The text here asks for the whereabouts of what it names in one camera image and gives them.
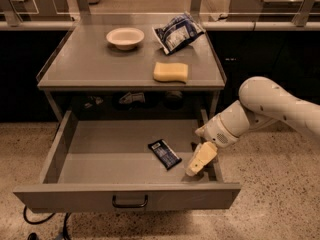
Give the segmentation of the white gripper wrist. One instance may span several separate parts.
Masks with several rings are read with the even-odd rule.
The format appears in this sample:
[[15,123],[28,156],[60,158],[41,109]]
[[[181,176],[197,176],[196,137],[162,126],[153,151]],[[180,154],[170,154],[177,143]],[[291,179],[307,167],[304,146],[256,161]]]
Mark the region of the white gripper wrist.
[[197,175],[217,156],[217,146],[225,148],[238,141],[238,138],[231,134],[223,125],[220,115],[216,115],[208,120],[203,126],[198,128],[195,133],[207,142],[199,143],[195,146],[193,156],[189,160],[186,168],[186,174],[188,176]]

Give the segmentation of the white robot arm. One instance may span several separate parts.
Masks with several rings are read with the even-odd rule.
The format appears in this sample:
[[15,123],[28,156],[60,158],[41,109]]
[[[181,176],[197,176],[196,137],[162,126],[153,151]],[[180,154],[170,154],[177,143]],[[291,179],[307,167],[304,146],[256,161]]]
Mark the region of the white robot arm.
[[320,138],[320,106],[299,99],[266,77],[245,80],[239,99],[207,120],[195,133],[205,142],[198,144],[186,168],[188,176],[197,175],[218,153],[253,131],[281,121],[301,134]]

